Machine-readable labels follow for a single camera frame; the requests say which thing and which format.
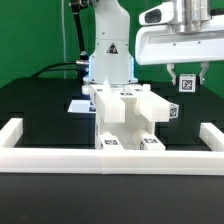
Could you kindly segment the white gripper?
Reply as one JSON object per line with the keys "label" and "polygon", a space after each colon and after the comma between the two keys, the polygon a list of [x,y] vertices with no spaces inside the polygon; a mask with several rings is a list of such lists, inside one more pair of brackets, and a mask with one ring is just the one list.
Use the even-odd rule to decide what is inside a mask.
{"label": "white gripper", "polygon": [[201,62],[199,84],[210,61],[224,59],[224,8],[211,9],[210,0],[164,0],[139,15],[135,58],[140,65],[168,64],[177,84],[173,63]]}

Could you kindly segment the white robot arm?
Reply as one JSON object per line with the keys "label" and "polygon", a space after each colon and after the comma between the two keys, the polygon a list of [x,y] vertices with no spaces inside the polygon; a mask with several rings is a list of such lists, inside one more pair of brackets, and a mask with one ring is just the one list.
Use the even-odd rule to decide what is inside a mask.
{"label": "white robot arm", "polygon": [[[172,72],[176,64],[199,62],[206,71],[211,61],[224,60],[224,8],[212,9],[210,0],[163,0],[142,12],[134,55],[129,53],[130,16],[118,0],[70,0],[70,7],[88,83],[135,83],[134,63],[165,64]],[[96,25],[91,55],[85,51],[79,17],[88,7],[94,8]]]}

